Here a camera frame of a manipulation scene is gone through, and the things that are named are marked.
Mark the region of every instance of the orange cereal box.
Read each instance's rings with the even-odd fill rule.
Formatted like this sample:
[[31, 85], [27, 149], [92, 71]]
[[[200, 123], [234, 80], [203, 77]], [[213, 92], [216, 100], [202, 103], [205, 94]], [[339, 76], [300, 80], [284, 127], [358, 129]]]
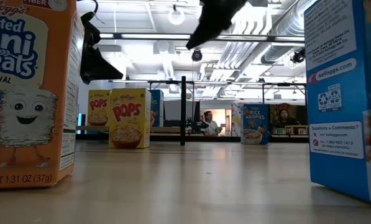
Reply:
[[149, 147], [150, 98], [145, 88], [112, 90], [109, 147]]
[[88, 92], [87, 123], [90, 126], [107, 126], [110, 90], [90, 90]]
[[0, 189], [73, 170], [83, 36], [75, 0], [0, 0]]

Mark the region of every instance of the blue cereal box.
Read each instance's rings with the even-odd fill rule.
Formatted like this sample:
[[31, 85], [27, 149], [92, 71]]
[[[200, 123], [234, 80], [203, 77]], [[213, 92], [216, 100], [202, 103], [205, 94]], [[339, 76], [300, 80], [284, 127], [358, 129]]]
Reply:
[[371, 202], [371, 0], [305, 12], [311, 180]]
[[243, 105], [242, 144], [268, 144], [268, 105]]
[[150, 101], [150, 122], [153, 127], [163, 127], [163, 91], [150, 90], [152, 95]]

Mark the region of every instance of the wooden floor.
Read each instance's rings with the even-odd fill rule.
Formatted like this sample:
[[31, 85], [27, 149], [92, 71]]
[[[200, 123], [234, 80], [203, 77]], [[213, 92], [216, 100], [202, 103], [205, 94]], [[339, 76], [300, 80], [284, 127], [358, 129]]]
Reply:
[[0, 191], [0, 223], [371, 223], [371, 205], [309, 181], [306, 144], [79, 141], [51, 189]]

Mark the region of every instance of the person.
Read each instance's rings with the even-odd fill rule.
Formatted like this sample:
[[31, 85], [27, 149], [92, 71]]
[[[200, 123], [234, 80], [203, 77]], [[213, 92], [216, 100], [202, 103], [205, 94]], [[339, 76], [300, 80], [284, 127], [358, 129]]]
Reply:
[[295, 118], [289, 117], [289, 112], [285, 109], [279, 111], [279, 119], [275, 123], [276, 128], [284, 128], [288, 125], [298, 125]]
[[204, 115], [204, 122], [208, 125], [208, 127], [204, 131], [204, 135], [207, 136], [217, 136], [218, 133], [222, 131], [222, 127], [217, 125], [217, 122], [213, 121], [213, 114], [211, 111], [206, 111], [203, 113]]

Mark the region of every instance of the recycling symbol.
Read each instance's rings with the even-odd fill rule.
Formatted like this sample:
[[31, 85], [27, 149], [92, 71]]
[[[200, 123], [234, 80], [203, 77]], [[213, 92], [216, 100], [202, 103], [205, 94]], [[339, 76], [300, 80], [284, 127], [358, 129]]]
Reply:
[[337, 90], [330, 92], [330, 103], [338, 103], [340, 99], [340, 93]]
[[329, 97], [327, 96], [326, 93], [320, 94], [320, 96], [319, 96], [319, 104], [320, 105], [327, 105], [328, 101], [329, 101]]

